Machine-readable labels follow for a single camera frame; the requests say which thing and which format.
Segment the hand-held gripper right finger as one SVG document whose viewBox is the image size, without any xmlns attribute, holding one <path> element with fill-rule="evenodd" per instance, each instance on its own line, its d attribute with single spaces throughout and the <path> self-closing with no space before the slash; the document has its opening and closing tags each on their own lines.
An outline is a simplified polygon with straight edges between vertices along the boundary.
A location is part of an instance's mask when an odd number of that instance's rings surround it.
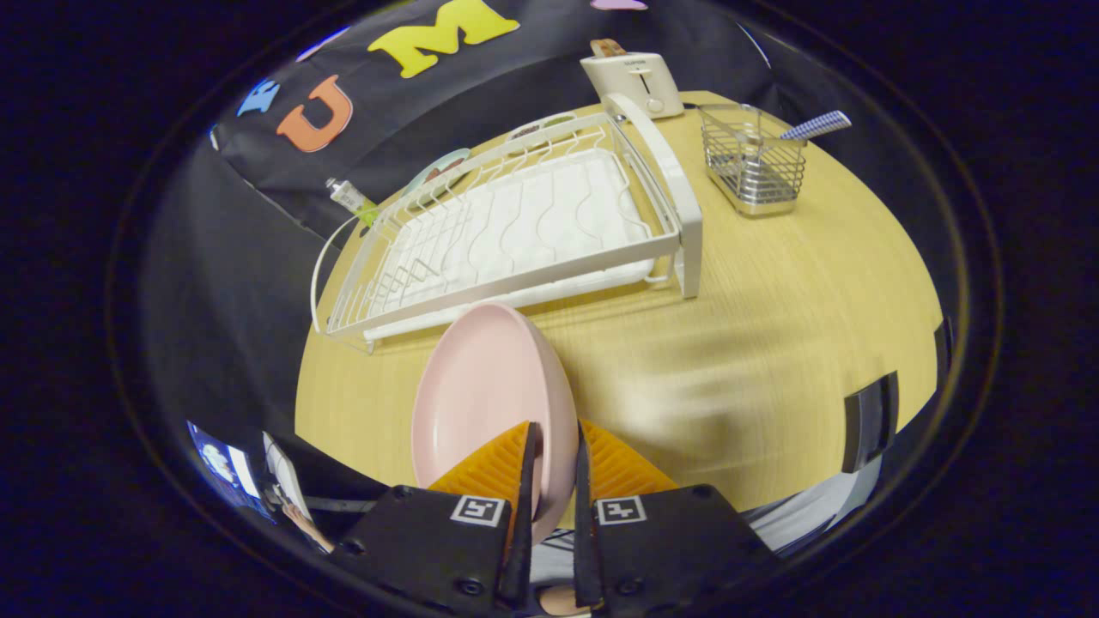
<svg viewBox="0 0 1099 618">
<path fill-rule="evenodd" d="M 671 617 L 756 591 L 778 558 L 712 485 L 682 486 L 603 427 L 580 422 L 574 599 L 599 617 Z"/>
</svg>

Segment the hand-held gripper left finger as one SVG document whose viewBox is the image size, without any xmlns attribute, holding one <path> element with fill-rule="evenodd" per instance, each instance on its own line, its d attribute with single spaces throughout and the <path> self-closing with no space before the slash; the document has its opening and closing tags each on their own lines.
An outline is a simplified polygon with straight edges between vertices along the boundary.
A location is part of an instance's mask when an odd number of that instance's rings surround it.
<svg viewBox="0 0 1099 618">
<path fill-rule="evenodd" d="M 397 485 L 335 543 L 355 578 L 452 617 L 503 617 L 526 598 L 539 424 L 523 421 L 429 488 Z"/>
</svg>

